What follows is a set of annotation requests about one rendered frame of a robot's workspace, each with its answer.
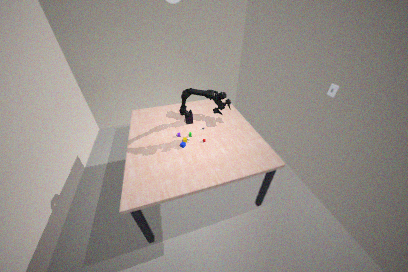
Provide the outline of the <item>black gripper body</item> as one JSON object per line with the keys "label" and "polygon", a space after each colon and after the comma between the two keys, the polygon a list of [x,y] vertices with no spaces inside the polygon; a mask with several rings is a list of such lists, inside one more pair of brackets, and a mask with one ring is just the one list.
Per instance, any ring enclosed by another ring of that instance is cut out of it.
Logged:
{"label": "black gripper body", "polygon": [[[219,100],[219,102],[217,102],[216,105],[218,106],[218,104],[220,104],[221,102],[222,102],[222,101]],[[227,105],[229,105],[230,103],[231,103],[230,99],[227,99],[226,102],[225,102],[225,104],[227,104]],[[218,110],[219,110],[219,107],[218,107],[218,108],[214,108],[214,109],[213,109],[213,112],[216,114],[216,113],[218,112]]]}

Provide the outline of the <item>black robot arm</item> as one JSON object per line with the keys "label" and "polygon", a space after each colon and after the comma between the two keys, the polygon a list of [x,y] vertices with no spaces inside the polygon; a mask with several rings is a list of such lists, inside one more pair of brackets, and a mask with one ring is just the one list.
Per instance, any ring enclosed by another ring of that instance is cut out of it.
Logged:
{"label": "black robot arm", "polygon": [[[215,93],[215,95],[214,95]],[[181,95],[181,99],[182,99],[182,104],[180,107],[180,115],[185,115],[186,118],[188,118],[191,113],[190,111],[188,112],[186,109],[187,106],[185,106],[186,103],[186,99],[190,96],[190,95],[200,95],[200,96],[205,96],[206,98],[209,98],[210,100],[212,99],[215,103],[219,102],[219,100],[222,100],[224,98],[227,97],[225,92],[220,92],[218,93],[218,91],[214,91],[214,90],[198,90],[198,89],[193,89],[193,88],[189,88],[186,90],[183,90],[182,95]],[[218,107],[220,110],[223,110],[225,108],[226,104],[224,102],[221,102],[220,104],[218,104]]]}

